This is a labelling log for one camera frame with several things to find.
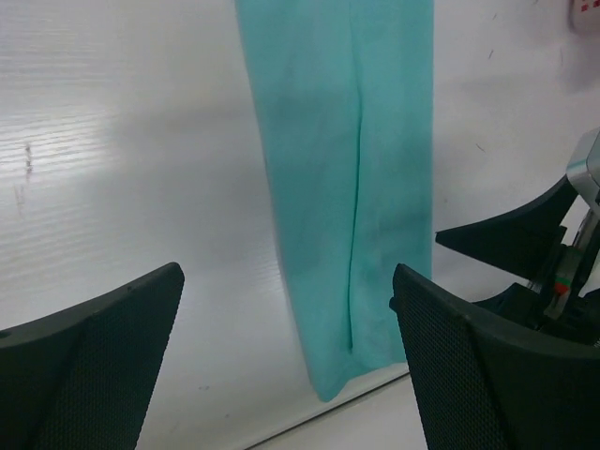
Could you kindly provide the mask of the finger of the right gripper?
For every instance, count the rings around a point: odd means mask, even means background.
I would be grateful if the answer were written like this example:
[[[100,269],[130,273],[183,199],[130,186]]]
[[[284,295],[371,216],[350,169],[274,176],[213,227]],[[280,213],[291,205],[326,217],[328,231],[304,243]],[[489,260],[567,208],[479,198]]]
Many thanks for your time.
[[[578,193],[567,178],[519,208],[436,233],[445,248],[528,280],[535,279],[562,243],[563,219]]]

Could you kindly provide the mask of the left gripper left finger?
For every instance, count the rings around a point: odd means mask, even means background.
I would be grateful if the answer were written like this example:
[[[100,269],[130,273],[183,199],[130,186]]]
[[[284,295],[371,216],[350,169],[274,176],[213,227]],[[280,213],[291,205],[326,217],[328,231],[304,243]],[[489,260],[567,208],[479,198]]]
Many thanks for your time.
[[[133,449],[184,287],[170,262],[1,333],[4,449]]]

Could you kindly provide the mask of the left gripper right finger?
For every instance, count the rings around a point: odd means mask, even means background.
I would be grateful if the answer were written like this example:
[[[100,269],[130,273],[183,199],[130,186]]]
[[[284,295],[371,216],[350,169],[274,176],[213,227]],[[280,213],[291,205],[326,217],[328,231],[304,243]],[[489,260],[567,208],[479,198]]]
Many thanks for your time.
[[[510,322],[404,264],[393,289],[428,448],[598,448],[598,349]]]

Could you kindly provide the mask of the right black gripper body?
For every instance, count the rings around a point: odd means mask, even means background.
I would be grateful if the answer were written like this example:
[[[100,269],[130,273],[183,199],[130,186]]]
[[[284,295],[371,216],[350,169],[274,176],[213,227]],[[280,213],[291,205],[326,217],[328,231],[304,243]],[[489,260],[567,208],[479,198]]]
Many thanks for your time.
[[[551,252],[537,280],[512,284],[477,306],[512,323],[583,345],[599,343],[599,291],[581,291],[599,254],[599,218],[587,215],[570,246]]]

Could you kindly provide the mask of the teal t shirt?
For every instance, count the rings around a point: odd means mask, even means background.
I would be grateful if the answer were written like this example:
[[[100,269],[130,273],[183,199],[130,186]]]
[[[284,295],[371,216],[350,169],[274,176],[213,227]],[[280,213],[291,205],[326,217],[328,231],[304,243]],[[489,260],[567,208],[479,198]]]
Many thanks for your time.
[[[235,8],[282,276],[328,401],[404,361],[392,276],[399,263],[431,272],[434,5]]]

